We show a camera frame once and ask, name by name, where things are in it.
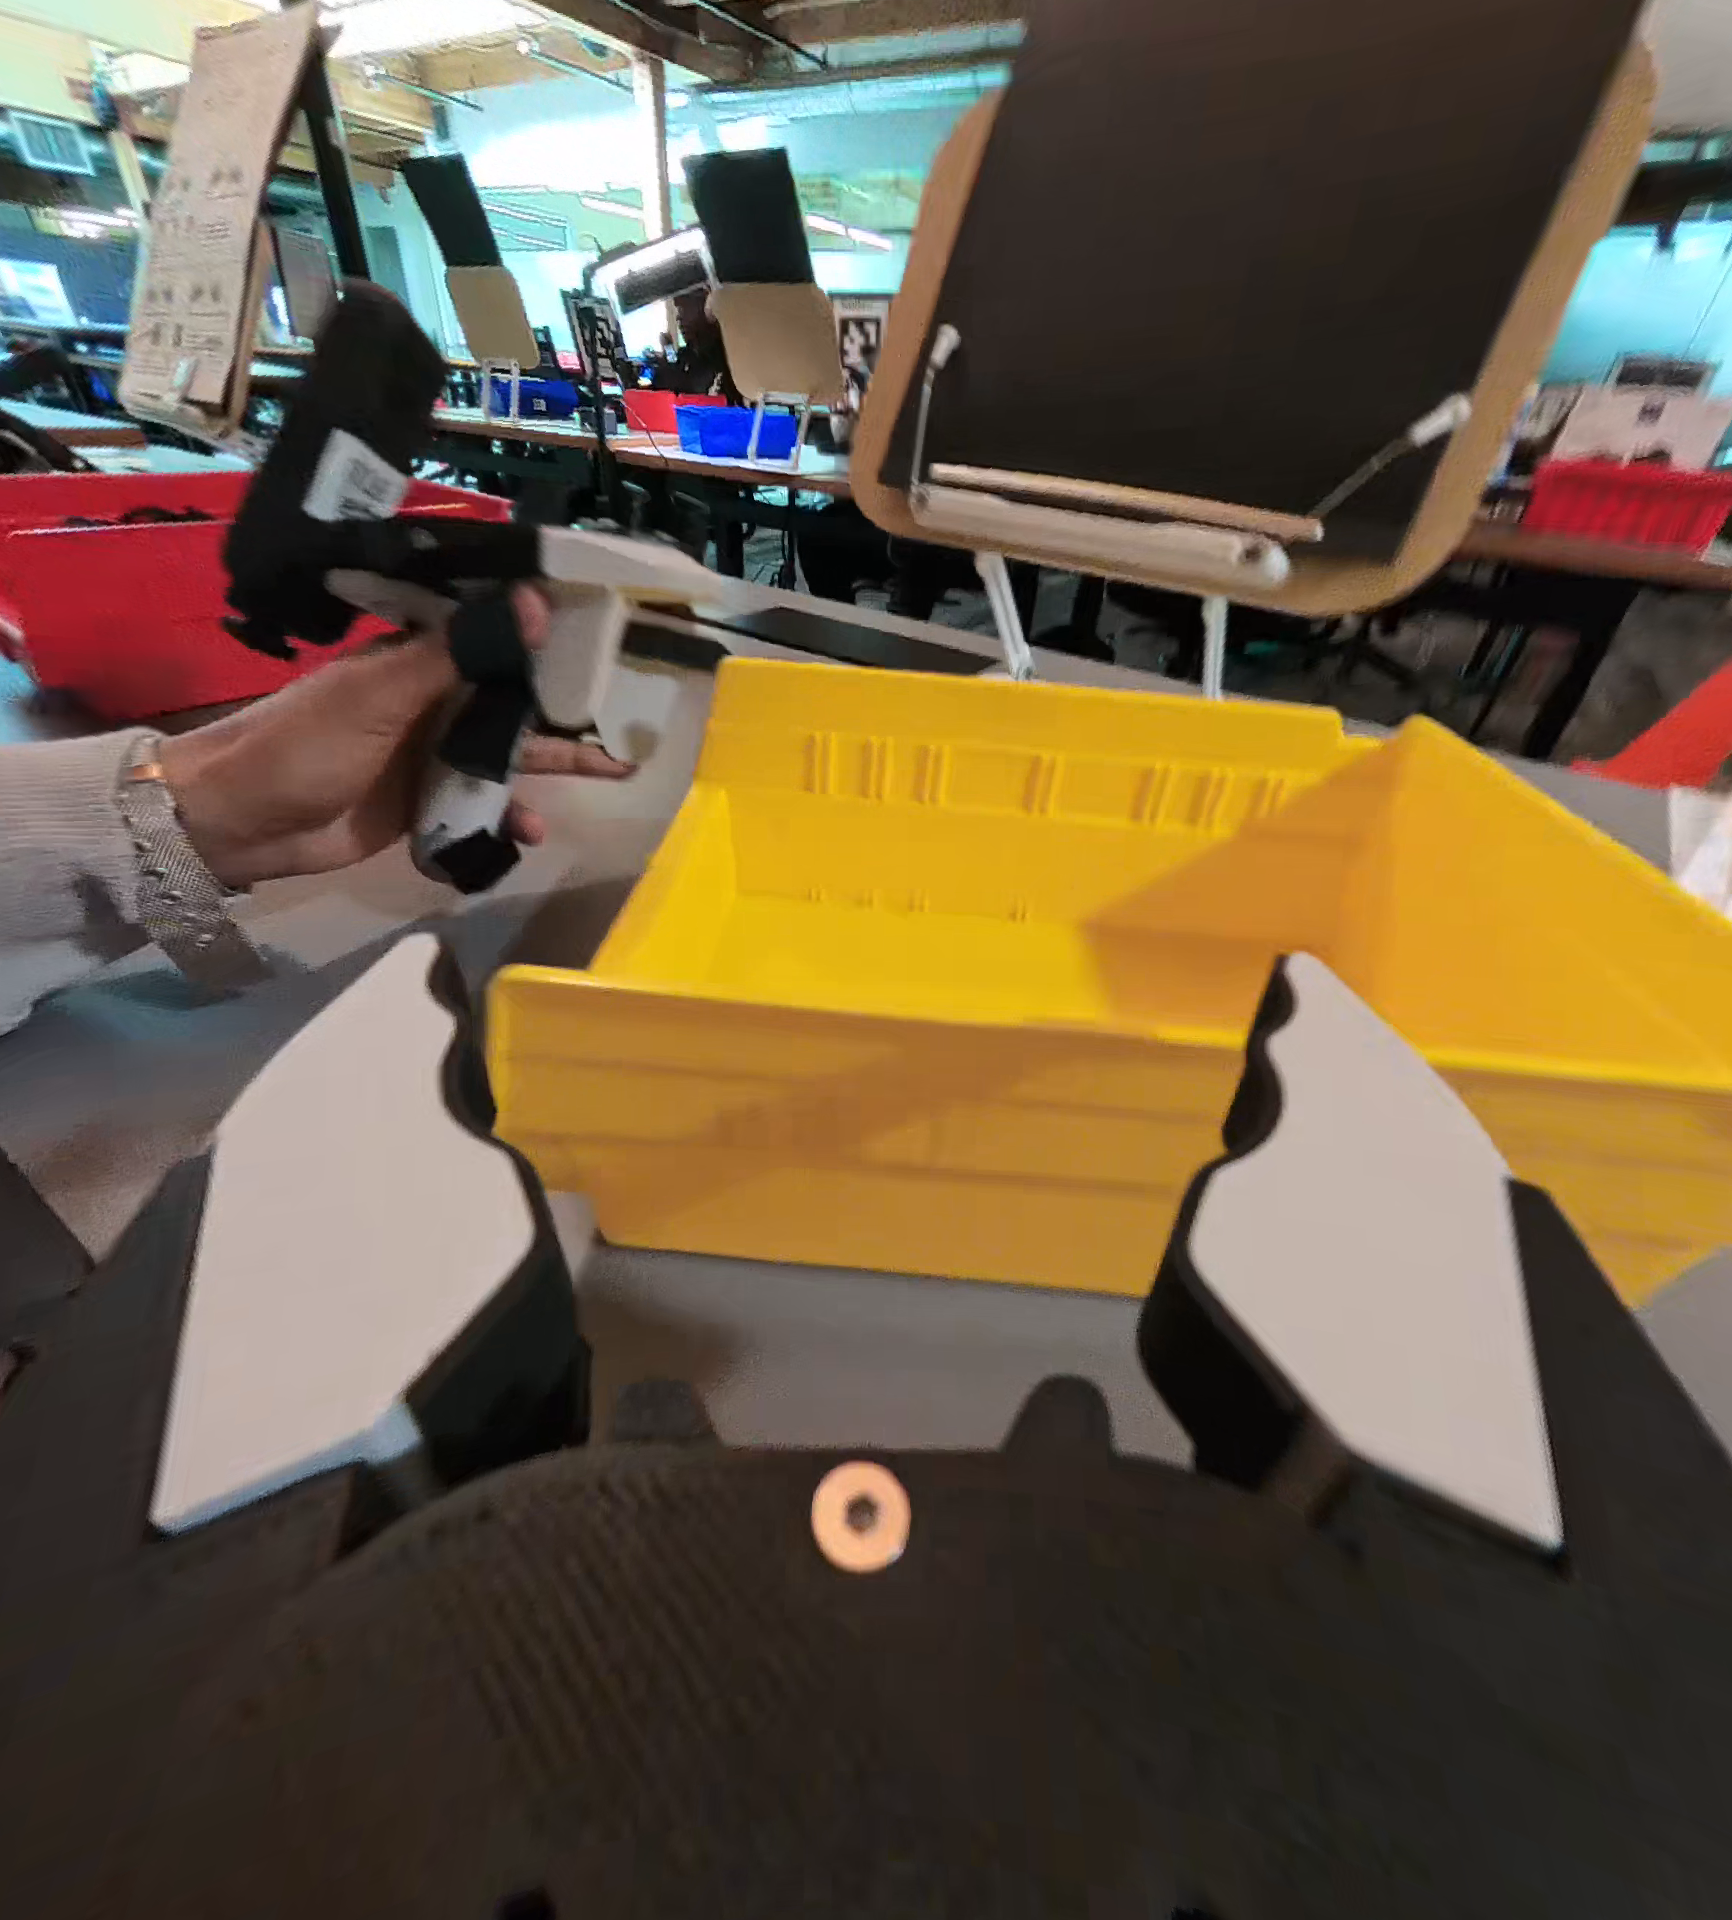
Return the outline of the silver mesh wristwatch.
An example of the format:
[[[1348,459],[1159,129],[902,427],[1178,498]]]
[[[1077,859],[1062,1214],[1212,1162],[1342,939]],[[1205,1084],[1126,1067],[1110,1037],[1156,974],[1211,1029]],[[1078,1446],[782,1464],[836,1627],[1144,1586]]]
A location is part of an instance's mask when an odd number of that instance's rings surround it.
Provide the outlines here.
[[[126,737],[112,802],[132,850],[135,922],[151,945],[209,996],[238,996],[273,977],[267,954],[234,916],[236,895],[190,840],[164,772],[164,737]]]

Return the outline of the red ribbed plastic bin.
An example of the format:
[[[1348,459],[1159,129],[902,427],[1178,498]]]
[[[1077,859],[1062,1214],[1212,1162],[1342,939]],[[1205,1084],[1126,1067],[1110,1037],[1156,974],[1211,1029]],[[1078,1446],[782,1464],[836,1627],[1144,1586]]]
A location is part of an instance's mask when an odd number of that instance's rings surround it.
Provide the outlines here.
[[[1519,525],[1579,541],[1704,555],[1732,516],[1732,468],[1662,459],[1551,457]]]

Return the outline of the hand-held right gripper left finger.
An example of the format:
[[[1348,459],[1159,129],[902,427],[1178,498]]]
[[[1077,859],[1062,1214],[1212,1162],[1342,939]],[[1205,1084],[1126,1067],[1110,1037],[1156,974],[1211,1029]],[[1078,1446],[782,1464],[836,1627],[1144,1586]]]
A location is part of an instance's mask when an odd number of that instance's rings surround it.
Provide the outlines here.
[[[425,929],[244,1085],[207,1154],[158,1531],[345,1470],[419,1503],[586,1440],[567,1249],[485,1096],[464,977]]]

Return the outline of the person's left forearm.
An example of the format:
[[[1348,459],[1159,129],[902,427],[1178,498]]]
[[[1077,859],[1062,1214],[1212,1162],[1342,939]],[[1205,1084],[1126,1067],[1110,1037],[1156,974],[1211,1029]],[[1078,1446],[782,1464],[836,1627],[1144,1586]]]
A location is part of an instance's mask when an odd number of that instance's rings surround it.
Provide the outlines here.
[[[0,743],[0,1037],[146,943],[118,789],[152,732]]]

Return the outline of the yellow plastic bin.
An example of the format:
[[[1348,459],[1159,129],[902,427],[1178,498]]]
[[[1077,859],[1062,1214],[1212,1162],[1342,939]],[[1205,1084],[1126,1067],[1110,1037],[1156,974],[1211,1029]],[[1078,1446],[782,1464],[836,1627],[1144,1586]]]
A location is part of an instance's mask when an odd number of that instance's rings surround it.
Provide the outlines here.
[[[496,1131],[617,1245],[1142,1293],[1277,961],[1441,1072],[1633,1306],[1732,1248],[1732,922],[1429,719],[728,658]]]

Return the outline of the wooden book stand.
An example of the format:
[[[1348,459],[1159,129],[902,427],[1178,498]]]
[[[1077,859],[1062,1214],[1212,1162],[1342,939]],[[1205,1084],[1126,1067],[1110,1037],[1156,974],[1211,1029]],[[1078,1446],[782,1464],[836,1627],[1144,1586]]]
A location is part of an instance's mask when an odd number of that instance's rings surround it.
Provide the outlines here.
[[[687,192],[708,262],[708,311],[720,328],[735,387],[755,419],[745,457],[763,461],[773,412],[792,418],[799,469],[814,412],[845,394],[839,323],[812,268],[806,218],[782,147],[706,152],[685,158]]]
[[[492,218],[461,154],[408,155],[398,170],[447,269],[447,298],[481,375],[481,407],[520,419],[522,387],[541,372],[542,352],[518,280],[507,268]]]

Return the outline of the person's left hand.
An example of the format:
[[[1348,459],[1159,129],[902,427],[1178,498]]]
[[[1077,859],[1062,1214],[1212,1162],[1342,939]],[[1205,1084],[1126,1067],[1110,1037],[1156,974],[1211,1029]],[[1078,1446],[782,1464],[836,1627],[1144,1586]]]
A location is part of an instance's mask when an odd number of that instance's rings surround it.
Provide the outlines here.
[[[158,745],[186,840],[233,895],[337,873],[404,840],[464,698],[451,599],[351,569],[327,584],[393,633]]]

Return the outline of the marker tag sign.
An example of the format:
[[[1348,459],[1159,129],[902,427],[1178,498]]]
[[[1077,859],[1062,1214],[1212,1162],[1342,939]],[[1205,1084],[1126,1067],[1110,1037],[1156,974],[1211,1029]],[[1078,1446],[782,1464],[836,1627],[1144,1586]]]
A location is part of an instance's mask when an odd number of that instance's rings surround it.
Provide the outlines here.
[[[831,298],[841,364],[839,412],[856,419],[878,370],[894,295],[845,294]]]
[[[624,344],[614,302],[603,294],[567,290],[562,303],[582,378],[595,390],[630,391],[636,385],[636,364]]]

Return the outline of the dark wooden table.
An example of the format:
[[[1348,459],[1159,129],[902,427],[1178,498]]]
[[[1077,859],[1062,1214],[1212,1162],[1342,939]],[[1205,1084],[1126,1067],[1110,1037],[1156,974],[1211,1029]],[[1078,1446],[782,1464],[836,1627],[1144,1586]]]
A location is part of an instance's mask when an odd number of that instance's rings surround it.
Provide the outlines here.
[[[1532,637],[1557,632],[1566,660],[1526,724],[1514,753],[1551,759],[1611,658],[1622,621],[1645,592],[1732,594],[1732,545],[1702,552],[1531,531],[1520,523],[1477,521],[1452,565],[1486,569],[1484,635],[1470,660],[1483,689],[1469,737],[1479,740],[1519,675]]]

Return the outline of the brown cardboard sheet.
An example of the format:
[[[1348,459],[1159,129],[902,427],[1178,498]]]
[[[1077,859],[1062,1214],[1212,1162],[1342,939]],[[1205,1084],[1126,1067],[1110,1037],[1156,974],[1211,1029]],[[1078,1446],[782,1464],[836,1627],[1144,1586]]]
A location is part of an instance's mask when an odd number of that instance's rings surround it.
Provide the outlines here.
[[[135,419],[238,436],[275,268],[265,201],[321,53],[319,3],[197,35],[135,272],[117,385]]]

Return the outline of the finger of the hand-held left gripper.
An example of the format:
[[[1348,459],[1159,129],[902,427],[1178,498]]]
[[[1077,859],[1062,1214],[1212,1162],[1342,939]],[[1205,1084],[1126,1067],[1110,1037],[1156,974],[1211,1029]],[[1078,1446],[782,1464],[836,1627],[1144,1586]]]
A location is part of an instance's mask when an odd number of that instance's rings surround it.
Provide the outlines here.
[[[731,588],[728,575],[668,539],[586,528],[542,529],[542,582],[554,618],[614,601],[688,608]]]
[[[697,752],[728,660],[733,648],[715,629],[633,618],[603,706],[608,747],[634,763],[655,762],[673,742]]]

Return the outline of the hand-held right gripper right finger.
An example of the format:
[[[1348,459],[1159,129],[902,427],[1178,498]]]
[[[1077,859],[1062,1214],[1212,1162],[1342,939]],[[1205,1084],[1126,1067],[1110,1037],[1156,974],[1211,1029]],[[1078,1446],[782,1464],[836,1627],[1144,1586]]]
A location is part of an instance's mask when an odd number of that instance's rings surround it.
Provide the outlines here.
[[[1193,1470],[1313,1522],[1362,1486],[1566,1547],[1506,1162],[1321,957],[1270,972],[1139,1316]]]

